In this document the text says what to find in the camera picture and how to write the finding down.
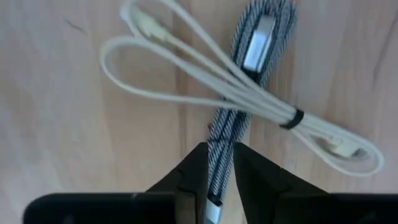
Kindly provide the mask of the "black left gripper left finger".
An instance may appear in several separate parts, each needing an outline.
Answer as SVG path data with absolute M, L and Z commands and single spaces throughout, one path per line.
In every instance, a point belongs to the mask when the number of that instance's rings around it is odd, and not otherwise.
M 208 146 L 199 143 L 175 168 L 147 190 L 167 194 L 172 204 L 150 217 L 152 224 L 205 224 Z

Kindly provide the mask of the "cream cable black tie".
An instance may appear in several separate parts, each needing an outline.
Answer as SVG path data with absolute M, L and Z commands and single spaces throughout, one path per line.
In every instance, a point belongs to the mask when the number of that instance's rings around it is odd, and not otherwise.
M 162 2 L 180 16 L 226 67 L 221 68 L 214 61 L 173 36 L 151 15 L 136 7 L 137 0 L 127 0 L 121 6 L 120 17 L 128 25 L 132 34 L 112 38 L 105 42 L 100 50 L 102 69 L 118 87 L 147 98 L 222 107 L 268 119 L 290 130 L 330 167 L 346 175 L 366 177 L 383 168 L 384 155 L 373 143 L 312 114 L 306 114 L 265 91 L 228 58 L 210 35 L 177 2 L 174 0 L 156 1 Z M 226 97 L 227 101 L 143 90 L 122 82 L 110 69 L 108 55 L 124 46 L 138 46 L 151 50 L 174 63 L 208 88 Z

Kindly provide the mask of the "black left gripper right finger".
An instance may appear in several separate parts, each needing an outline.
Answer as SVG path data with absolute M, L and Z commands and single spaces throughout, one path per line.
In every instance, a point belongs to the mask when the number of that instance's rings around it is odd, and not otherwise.
M 315 197 L 326 192 L 243 143 L 234 146 L 234 172 L 248 224 L 321 224 Z

